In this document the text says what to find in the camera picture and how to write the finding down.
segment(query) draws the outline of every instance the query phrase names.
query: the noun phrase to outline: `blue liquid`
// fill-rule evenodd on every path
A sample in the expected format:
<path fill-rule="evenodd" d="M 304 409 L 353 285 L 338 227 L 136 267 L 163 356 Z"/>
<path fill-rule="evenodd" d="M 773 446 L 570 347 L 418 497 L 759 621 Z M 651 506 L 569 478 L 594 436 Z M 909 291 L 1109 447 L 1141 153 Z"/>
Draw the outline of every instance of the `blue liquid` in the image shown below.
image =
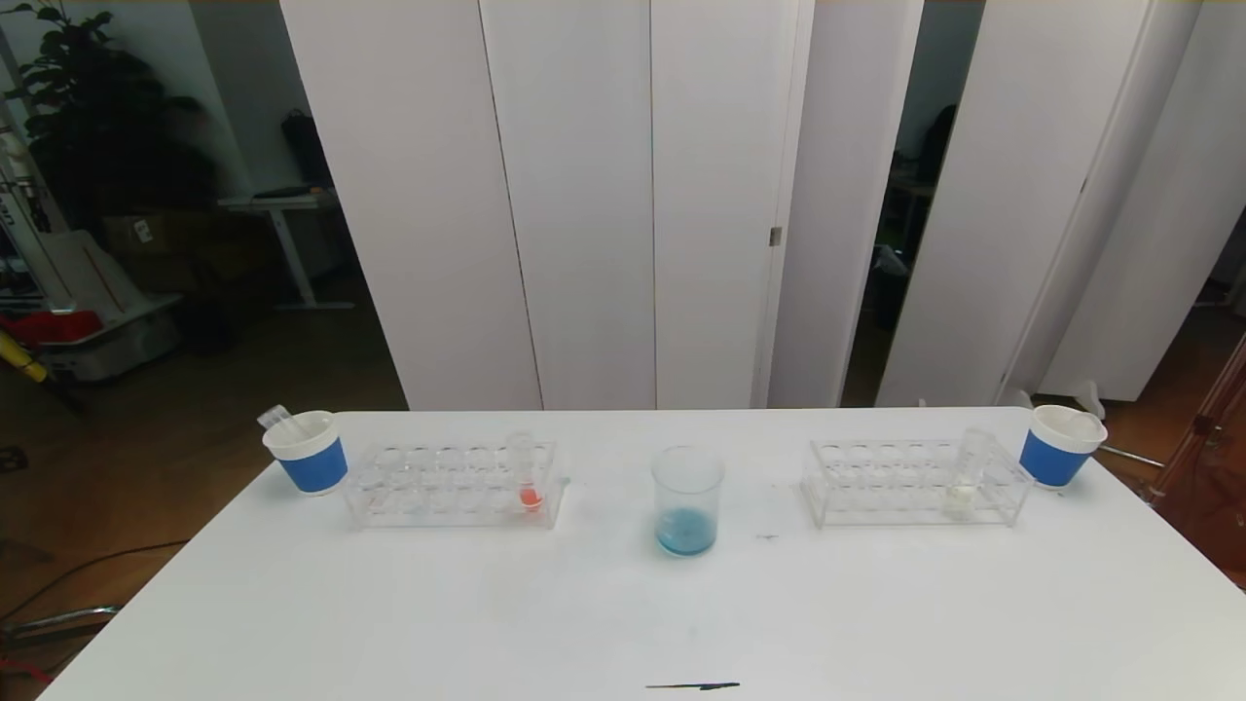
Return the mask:
<path fill-rule="evenodd" d="M 672 555 L 692 558 L 714 545 L 718 524 L 695 509 L 672 509 L 658 517 L 658 545 Z"/>

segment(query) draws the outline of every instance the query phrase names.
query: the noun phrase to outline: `white table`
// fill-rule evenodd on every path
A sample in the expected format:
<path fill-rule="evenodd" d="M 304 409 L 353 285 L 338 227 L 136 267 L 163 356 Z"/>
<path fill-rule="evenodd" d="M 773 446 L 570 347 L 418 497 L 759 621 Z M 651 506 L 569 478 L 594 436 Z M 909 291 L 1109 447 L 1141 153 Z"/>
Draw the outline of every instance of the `white table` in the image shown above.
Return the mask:
<path fill-rule="evenodd" d="M 556 440 L 558 524 L 360 533 L 270 467 L 42 701 L 1246 699 L 1246 598 L 1098 464 L 1012 530 L 817 532 L 794 492 L 810 438 L 978 426 L 1015 451 L 1024 410 L 339 417 L 348 454 Z M 728 477 L 718 544 L 677 560 L 648 459 L 685 442 Z"/>
<path fill-rule="evenodd" d="M 338 207 L 338 193 L 334 189 L 321 189 L 294 197 L 227 197 L 217 202 L 221 207 L 231 212 L 264 212 L 273 219 L 273 229 L 277 230 L 277 239 L 282 243 L 282 253 L 285 254 L 285 264 L 294 278 L 294 285 L 299 289 L 302 304 L 279 304 L 284 309 L 354 309 L 350 301 L 318 301 L 315 290 L 312 288 L 312 279 L 307 268 L 303 266 L 303 258 L 299 256 L 298 245 L 290 234 L 290 224 L 285 220 L 285 212 L 290 209 L 331 209 Z"/>

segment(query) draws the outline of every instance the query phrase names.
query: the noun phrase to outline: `test tube rack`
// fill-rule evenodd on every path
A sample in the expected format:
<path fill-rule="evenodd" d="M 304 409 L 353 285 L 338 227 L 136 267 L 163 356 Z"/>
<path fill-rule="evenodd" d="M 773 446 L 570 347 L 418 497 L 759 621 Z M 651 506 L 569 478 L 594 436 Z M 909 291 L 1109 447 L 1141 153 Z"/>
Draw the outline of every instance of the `test tube rack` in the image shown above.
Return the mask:
<path fill-rule="evenodd" d="M 343 494 L 361 528 L 553 528 L 562 504 L 553 443 L 374 446 Z"/>
<path fill-rule="evenodd" d="M 1012 527 L 1034 481 L 996 440 L 814 441 L 800 491 L 817 528 Z"/>

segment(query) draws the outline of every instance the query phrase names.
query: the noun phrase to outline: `yellow object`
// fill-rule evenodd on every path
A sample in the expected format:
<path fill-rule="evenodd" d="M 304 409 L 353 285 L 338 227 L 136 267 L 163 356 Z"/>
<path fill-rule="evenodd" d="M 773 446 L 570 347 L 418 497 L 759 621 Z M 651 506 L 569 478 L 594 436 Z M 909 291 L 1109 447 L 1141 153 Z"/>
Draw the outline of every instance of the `yellow object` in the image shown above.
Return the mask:
<path fill-rule="evenodd" d="M 0 359 L 35 382 L 47 380 L 47 369 L 36 364 L 16 340 L 2 331 L 0 331 Z"/>

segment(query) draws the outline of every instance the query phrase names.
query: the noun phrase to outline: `wooden floor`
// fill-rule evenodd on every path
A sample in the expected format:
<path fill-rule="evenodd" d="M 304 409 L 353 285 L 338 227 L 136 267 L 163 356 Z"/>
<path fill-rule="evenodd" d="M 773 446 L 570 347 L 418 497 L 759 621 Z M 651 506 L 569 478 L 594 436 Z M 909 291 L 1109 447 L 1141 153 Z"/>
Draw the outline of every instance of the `wooden floor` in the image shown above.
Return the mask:
<path fill-rule="evenodd" d="M 0 476 L 0 537 L 51 553 L 0 553 L 0 611 L 93 557 L 194 535 L 268 463 L 254 418 L 292 411 L 402 410 L 384 337 L 361 284 L 354 310 L 282 311 L 252 325 L 232 352 L 177 355 L 103 387 L 81 388 L 90 413 L 66 413 L 37 387 L 0 374 L 0 446 L 19 445 L 26 471 Z M 1187 319 L 1139 402 L 1109 408 L 1111 443 L 1165 459 L 1246 321 L 1216 310 Z M 1140 467 L 1100 456 L 1124 476 Z M 1139 474 L 1145 477 L 1145 471 Z M 19 620 L 127 601 L 173 552 L 130 555 L 66 581 Z M 51 666 L 82 642 L 29 651 Z M 41 686 L 5 676 L 0 699 Z"/>

